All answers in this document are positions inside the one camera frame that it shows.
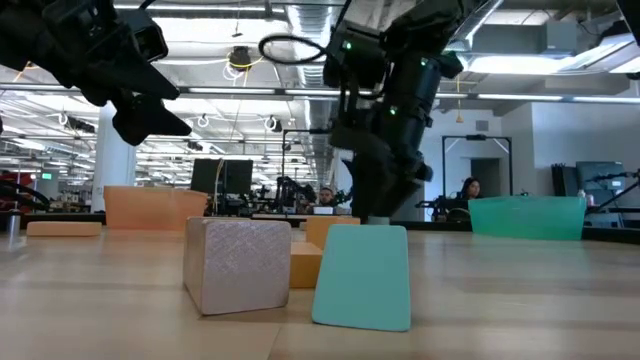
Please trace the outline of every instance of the orange block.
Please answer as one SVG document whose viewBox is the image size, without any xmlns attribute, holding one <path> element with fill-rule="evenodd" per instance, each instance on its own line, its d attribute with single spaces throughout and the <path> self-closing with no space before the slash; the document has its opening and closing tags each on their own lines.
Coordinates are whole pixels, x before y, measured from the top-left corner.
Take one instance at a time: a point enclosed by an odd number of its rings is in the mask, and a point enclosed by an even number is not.
<svg viewBox="0 0 640 360">
<path fill-rule="evenodd" d="M 202 216 L 207 194 L 173 188 L 105 186 L 107 227 L 118 230 L 184 231 Z"/>
<path fill-rule="evenodd" d="M 291 276 L 289 287 L 292 289 L 313 289 L 318 281 L 322 250 L 308 242 L 291 243 Z"/>
<path fill-rule="evenodd" d="M 27 236 L 98 236 L 102 223 L 75 221 L 33 221 L 27 225 Z"/>
<path fill-rule="evenodd" d="M 350 216 L 310 216 L 307 218 L 307 242 L 324 250 L 329 227 L 334 224 L 360 225 L 360 219 Z"/>
</svg>

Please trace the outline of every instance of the wooden table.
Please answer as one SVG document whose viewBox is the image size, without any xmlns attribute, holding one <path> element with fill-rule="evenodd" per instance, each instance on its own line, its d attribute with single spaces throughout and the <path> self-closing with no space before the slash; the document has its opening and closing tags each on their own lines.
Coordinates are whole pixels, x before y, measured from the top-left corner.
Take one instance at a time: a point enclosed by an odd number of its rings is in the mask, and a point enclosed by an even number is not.
<svg viewBox="0 0 640 360">
<path fill-rule="evenodd" d="M 157 236 L 0 250 L 0 358 L 640 359 L 640 247 L 410 232 L 412 330 L 386 333 L 312 324 L 312 290 L 200 318 Z"/>
</svg>

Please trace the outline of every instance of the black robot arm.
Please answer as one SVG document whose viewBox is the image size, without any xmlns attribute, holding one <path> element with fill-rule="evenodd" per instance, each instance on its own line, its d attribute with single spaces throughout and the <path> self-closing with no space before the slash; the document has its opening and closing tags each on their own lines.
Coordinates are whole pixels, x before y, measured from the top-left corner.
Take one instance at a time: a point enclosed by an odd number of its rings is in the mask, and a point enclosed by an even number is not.
<svg viewBox="0 0 640 360">
<path fill-rule="evenodd" d="M 419 151 L 422 135 L 432 124 L 429 114 L 440 78 L 453 78 L 463 70 L 455 54 L 442 52 L 458 28 L 487 3 L 422 1 L 383 32 L 343 21 L 341 16 L 326 48 L 291 35 L 260 41 L 261 54 L 280 64 L 301 64 L 326 55 L 325 85 L 340 88 L 331 144 L 354 153 L 347 164 L 353 178 L 352 207 L 363 223 L 388 219 L 422 182 L 431 180 L 432 170 Z M 265 51 L 269 42 L 282 40 L 302 42 L 319 53 L 283 61 Z M 360 88 L 378 84 L 382 89 L 373 96 L 359 94 Z M 358 97 L 379 101 L 358 109 Z"/>
<path fill-rule="evenodd" d="M 191 132 L 162 103 L 180 95 L 151 65 L 167 53 L 144 9 L 116 12 L 113 0 L 0 1 L 0 65 L 34 64 L 96 106 L 112 101 L 114 126 L 131 145 L 150 134 Z"/>
</svg>

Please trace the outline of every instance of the yellow block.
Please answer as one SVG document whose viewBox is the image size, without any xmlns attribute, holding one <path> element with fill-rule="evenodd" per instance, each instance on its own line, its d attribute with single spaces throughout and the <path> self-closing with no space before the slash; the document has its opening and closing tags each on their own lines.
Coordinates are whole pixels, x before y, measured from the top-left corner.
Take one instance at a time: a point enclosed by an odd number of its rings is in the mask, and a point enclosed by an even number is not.
<svg viewBox="0 0 640 360">
<path fill-rule="evenodd" d="M 307 242 L 324 250 L 329 227 L 334 224 L 360 225 L 360 219 L 350 216 L 310 216 L 307 219 Z"/>
<path fill-rule="evenodd" d="M 27 225 L 27 236 L 98 236 L 99 222 L 34 221 Z"/>
<path fill-rule="evenodd" d="M 291 277 L 289 287 L 292 289 L 313 289 L 318 281 L 322 250 L 307 242 L 291 243 Z"/>
</svg>

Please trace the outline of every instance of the red object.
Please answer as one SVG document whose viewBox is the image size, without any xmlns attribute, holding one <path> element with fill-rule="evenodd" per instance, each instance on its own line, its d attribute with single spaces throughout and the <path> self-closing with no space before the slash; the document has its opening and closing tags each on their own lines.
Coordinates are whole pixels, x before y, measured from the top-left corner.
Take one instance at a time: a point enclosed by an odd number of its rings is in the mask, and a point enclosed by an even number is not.
<svg viewBox="0 0 640 360">
<path fill-rule="evenodd" d="M 6 180 L 6 181 L 11 181 L 11 182 L 18 182 L 18 173 L 6 173 L 6 174 L 2 174 L 0 175 L 0 180 Z M 29 186 L 33 183 L 33 179 L 31 179 L 31 174 L 27 174 L 27 173 L 23 173 L 20 174 L 20 185 L 23 186 Z M 0 198 L 0 211 L 8 211 L 8 210 L 12 210 L 15 208 L 15 200 L 8 198 L 8 197 L 2 197 Z M 28 206 L 20 206 L 18 208 L 20 210 L 21 213 L 28 213 L 31 212 L 31 208 Z"/>
</svg>

